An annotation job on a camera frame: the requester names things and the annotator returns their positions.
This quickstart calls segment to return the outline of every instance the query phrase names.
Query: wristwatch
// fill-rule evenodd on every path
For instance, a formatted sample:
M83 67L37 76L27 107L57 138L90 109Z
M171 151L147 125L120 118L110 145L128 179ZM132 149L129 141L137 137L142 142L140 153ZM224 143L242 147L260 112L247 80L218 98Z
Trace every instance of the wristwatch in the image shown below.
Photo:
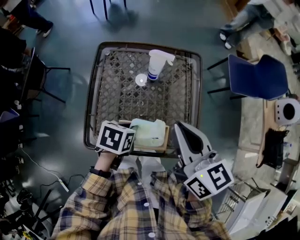
M102 170L96 170L94 166L90 167L90 173L93 173L103 178L109 178L112 174L111 172L103 172Z

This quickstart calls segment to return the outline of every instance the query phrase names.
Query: white cable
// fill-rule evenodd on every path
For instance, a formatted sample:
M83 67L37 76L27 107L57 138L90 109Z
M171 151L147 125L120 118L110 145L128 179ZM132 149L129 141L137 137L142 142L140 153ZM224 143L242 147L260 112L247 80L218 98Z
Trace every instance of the white cable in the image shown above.
M58 179L59 181L61 181L61 179L59 178L59 176L57 176L56 174L52 173L51 170L48 170L48 169L44 168L43 166L39 165L38 163L36 163L35 161L33 161L32 158L27 154L27 152L25 152L22 148L21 148L21 150L23 151L23 153L25 153L25 154L29 157L29 159L30 159L34 164L36 164L36 165L39 166L40 168L45 169L48 173L54 175L55 177L57 177L57 179Z

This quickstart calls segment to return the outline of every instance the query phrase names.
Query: table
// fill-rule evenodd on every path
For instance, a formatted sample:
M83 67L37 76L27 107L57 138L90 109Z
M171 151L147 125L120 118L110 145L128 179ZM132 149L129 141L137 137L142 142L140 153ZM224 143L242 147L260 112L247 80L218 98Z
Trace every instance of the table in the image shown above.
M135 77L147 74L149 51L158 49L175 55L173 66L165 64L159 79L143 87ZM95 148L104 120L143 118L163 120L172 126L183 121L195 127L200 123L202 60L187 50L130 42L104 42L97 49L88 90L83 141ZM163 153L133 151L132 155L177 158L171 141Z

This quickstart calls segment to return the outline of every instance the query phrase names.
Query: sneaker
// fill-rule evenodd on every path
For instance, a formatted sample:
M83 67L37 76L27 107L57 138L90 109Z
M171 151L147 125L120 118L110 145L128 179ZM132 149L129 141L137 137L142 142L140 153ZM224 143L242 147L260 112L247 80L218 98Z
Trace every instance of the sneaker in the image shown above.
M47 32L43 33L43 38L46 38L50 34L52 27L53 27L53 23L51 23L51 28Z
M225 48L227 48L227 49L231 49L231 48L232 48L232 46L231 46L229 43L225 43Z
M220 33L220 39L226 41L227 37L223 33Z

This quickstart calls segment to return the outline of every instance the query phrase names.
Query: chair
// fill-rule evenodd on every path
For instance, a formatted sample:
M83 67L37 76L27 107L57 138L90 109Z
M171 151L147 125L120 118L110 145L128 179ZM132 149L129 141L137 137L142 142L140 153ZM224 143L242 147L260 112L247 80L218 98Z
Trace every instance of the chair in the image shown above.
M104 5L105 18L106 18L106 20L108 20L108 18L107 18L107 9L106 9L106 0L103 0L103 5ZM125 8L127 8L126 0L124 0L124 6L125 6ZM94 11L94 6L93 6L92 0L90 0L90 7L92 9L93 15L95 15L95 11Z
M273 100L288 91L285 66L269 55L263 55L257 64L252 64L230 54L228 65L230 87L208 91L208 94L231 90L240 96L230 99L252 97Z
M53 69L61 69L61 70L71 70L69 67L47 67L35 54L35 48L31 51L31 60L28 66L28 71L26 76L24 77L23 89L20 98L20 104L22 104L27 99L36 99L36 97L43 92L52 98L66 103L66 101L60 99L59 97L51 94L46 91L44 88L44 84L46 82L47 74Z

